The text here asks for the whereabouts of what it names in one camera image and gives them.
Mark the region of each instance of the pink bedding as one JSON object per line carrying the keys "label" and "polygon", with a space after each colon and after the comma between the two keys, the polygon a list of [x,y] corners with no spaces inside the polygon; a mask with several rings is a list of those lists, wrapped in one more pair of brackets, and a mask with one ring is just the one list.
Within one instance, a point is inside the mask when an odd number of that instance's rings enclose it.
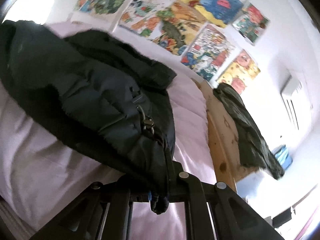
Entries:
{"label": "pink bedding", "polygon": [[[60,23],[51,26],[60,36],[90,28]],[[216,182],[208,147],[206,103],[185,74],[168,88],[176,145],[174,159],[201,181]],[[39,230],[94,181],[110,183],[121,173],[64,146],[35,123],[0,84],[0,195],[35,230]],[[172,203],[162,215],[149,203],[134,203],[132,240],[185,239],[183,203]]]}

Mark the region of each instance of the yellow painting with red circle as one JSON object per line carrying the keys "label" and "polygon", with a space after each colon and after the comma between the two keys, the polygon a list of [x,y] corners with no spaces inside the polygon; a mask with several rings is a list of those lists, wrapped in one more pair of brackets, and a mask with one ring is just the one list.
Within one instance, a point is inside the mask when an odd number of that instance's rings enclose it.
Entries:
{"label": "yellow painting with red circle", "polygon": [[245,50],[242,50],[217,82],[231,85],[240,95],[259,73],[257,64]]}

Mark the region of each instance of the wooden footboard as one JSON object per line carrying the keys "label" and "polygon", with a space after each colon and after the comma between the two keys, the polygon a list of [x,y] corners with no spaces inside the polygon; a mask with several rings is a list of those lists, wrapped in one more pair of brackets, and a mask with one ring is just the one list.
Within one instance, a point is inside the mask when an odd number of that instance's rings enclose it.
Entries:
{"label": "wooden footboard", "polygon": [[223,104],[213,95],[212,88],[206,81],[197,85],[207,101],[208,145],[217,181],[225,182],[236,192],[236,182],[259,168],[240,165],[235,122]]}

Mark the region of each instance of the jacket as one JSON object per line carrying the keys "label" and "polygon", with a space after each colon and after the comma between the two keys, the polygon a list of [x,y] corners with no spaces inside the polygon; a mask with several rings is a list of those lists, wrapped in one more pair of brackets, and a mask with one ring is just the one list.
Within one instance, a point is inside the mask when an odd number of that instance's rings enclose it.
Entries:
{"label": "jacket", "polygon": [[239,135],[240,164],[245,167],[268,169],[273,178],[280,179],[284,175],[284,169],[270,152],[240,95],[226,83],[219,84],[213,90],[213,94],[235,121]]}
{"label": "jacket", "polygon": [[62,40],[33,22],[0,25],[10,96],[65,145],[140,181],[156,213],[168,206],[175,131],[166,88],[175,76],[104,32]]}

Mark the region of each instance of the dark green garment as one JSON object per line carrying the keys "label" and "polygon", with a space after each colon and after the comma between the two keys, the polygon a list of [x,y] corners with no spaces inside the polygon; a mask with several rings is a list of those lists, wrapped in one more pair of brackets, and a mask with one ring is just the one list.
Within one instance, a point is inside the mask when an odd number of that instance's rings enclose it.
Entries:
{"label": "dark green garment", "polygon": [[228,84],[221,83],[213,90],[226,111],[235,121],[239,134],[240,164],[245,167],[268,169],[275,179],[284,175],[284,169],[270,152],[259,128],[244,106],[240,95]]}

